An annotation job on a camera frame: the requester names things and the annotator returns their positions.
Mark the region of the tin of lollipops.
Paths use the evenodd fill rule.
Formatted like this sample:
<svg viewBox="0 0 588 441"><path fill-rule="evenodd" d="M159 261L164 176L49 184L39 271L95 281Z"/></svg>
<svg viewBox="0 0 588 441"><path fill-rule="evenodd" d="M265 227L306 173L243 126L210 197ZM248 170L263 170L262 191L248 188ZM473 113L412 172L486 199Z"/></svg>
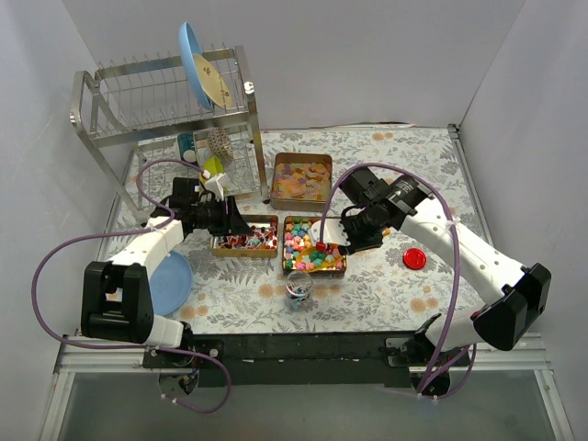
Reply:
<svg viewBox="0 0 588 441"><path fill-rule="evenodd" d="M217 257L274 258L278 248L278 216L246 215L251 232L213 237L211 252Z"/></svg>

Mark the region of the tin of star candies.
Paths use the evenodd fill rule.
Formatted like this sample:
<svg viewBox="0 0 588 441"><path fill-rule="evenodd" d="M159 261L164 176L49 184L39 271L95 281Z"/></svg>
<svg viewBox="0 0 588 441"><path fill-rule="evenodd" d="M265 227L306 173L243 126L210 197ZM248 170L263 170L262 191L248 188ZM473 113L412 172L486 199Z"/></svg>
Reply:
<svg viewBox="0 0 588 441"><path fill-rule="evenodd" d="M282 234L282 269L285 276L289 275L292 271L299 271L293 268L293 263L299 252L303 251L308 247L315 247L311 244L308 230L311 225L317 221L319 217L301 217L301 216L287 216L283 222L283 234ZM307 273L314 278L333 278L342 279L345 276L345 271L328 271L328 272L314 272Z"/></svg>

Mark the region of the tin of pastel gummies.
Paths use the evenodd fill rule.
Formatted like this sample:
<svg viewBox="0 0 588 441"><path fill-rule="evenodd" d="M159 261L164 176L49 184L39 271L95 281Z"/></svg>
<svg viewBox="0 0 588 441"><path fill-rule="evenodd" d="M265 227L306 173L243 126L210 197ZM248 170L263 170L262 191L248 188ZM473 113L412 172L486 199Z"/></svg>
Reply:
<svg viewBox="0 0 588 441"><path fill-rule="evenodd" d="M278 210L321 212L332 182L330 155L278 153L270 186L270 205Z"/></svg>

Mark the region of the yellow plastic scoop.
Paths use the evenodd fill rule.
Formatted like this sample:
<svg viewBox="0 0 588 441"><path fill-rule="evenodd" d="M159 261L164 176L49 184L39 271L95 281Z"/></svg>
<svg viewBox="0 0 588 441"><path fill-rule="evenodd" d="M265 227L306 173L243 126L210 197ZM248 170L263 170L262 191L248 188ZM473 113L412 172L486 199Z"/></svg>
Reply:
<svg viewBox="0 0 588 441"><path fill-rule="evenodd" d="M346 269L346 258L335 245L327 245L324 251L308 247L299 252L293 268L306 273L338 271Z"/></svg>

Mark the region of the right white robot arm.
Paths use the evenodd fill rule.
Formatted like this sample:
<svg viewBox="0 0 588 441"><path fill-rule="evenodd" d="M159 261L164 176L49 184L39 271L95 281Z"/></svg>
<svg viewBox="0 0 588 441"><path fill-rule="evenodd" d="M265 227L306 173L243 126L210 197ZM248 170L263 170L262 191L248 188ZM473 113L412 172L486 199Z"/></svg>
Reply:
<svg viewBox="0 0 588 441"><path fill-rule="evenodd" d="M337 185L359 211L340 220L348 254L380 247L383 231L392 228L434 252L481 298L481 305L433 317L415 332L415 352L426 365L477 343L509 351L545 310L550 271L497 251L452 218L440 195L415 177L402 174L387 183L359 165Z"/></svg>

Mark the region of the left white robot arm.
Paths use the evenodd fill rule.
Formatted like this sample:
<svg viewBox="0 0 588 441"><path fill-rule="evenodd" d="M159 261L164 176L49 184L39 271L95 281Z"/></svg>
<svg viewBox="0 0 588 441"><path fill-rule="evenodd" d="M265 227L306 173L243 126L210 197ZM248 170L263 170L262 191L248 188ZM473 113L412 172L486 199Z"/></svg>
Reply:
<svg viewBox="0 0 588 441"><path fill-rule="evenodd" d="M143 232L106 262L86 267L83 336L163 347L165 358L178 368L194 360L196 347L183 336L184 325L154 312L150 279L195 230L206 230L213 237L253 231L234 196L226 196L220 185L200 190L198 184L196 178L176 178L172 194L154 201Z"/></svg>

